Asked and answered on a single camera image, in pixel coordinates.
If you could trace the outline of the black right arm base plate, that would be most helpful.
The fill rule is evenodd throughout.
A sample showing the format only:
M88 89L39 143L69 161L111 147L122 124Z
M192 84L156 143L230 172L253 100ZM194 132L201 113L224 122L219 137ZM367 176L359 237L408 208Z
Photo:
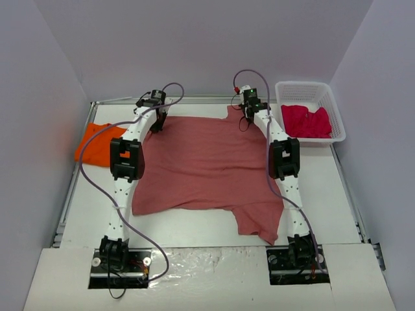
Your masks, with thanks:
M271 286L329 284L330 276L321 246L318 258L306 256L295 265L288 247L266 248L268 278Z

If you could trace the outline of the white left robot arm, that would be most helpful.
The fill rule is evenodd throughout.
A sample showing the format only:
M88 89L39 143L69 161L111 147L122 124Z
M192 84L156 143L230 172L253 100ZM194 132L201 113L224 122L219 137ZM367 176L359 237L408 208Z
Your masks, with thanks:
M99 254L103 262L116 271L130 265L128 250L129 219L132 196L138 181L143 177L145 159L143 141L149 131L157 132L163 126L168 109L164 108L166 93L153 90L148 99L136 103L133 123L119 138L110 142L110 172L114 178L114 200L108 228L101 240Z

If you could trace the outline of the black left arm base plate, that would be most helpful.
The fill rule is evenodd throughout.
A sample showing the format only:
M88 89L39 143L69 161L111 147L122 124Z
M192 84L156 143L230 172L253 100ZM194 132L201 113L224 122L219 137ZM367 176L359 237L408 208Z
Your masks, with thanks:
M126 263L107 260L96 249L91 260L88 288L97 289L142 289L148 288L151 252L146 249L131 249Z

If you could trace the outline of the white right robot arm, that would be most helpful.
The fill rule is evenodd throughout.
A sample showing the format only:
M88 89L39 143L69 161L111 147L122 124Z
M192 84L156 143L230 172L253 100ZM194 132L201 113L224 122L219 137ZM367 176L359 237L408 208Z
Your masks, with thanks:
M259 99L256 88L243 86L237 94L245 119L267 139L267 176L278 186L287 216L287 258L292 266L301 268L314 257L315 251L299 190L300 143L285 133L269 105Z

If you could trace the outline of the pink t shirt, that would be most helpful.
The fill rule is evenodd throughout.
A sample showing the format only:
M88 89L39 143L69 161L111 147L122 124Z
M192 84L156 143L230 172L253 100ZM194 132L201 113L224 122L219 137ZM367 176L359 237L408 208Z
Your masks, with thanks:
M283 202L265 178L265 136L256 126L241 131L241 117L233 108L224 119L168 117L162 132L148 134L132 214L225 210L234 215L240 235L274 244Z

